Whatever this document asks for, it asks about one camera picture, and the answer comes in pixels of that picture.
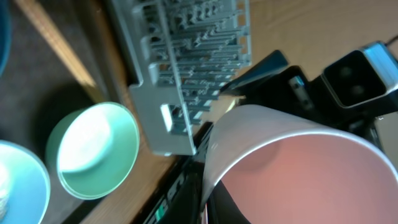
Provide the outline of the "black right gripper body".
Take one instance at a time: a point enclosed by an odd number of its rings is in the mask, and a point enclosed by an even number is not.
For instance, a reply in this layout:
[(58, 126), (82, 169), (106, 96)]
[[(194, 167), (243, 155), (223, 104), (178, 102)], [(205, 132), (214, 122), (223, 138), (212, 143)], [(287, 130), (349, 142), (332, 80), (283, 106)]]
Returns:
[(321, 77), (309, 81), (296, 65), (250, 84), (242, 104), (265, 106), (379, 142), (373, 118), (340, 107)]

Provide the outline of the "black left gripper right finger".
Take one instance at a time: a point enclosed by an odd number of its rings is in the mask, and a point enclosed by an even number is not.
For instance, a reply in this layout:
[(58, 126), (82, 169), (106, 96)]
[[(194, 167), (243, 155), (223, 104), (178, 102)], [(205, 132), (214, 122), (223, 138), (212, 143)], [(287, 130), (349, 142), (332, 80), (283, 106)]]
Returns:
[(283, 71), (288, 65), (289, 62), (284, 54), (280, 50), (274, 50), (246, 73), (223, 86), (220, 94), (244, 96), (262, 82)]

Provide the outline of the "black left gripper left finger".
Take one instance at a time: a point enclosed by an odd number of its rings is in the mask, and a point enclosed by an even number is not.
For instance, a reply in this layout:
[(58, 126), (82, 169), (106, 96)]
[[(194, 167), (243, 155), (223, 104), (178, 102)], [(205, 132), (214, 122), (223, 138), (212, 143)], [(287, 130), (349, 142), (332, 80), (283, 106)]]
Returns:
[(250, 224), (219, 181), (207, 201), (209, 224)]

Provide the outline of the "pink plastic cup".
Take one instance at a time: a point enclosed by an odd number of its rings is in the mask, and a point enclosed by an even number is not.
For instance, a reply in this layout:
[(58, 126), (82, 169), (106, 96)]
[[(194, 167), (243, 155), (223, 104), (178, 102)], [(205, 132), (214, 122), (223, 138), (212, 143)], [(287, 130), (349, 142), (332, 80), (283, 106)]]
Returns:
[(396, 223), (397, 171), (369, 141), (258, 105), (213, 126), (202, 199), (223, 184), (251, 223)]

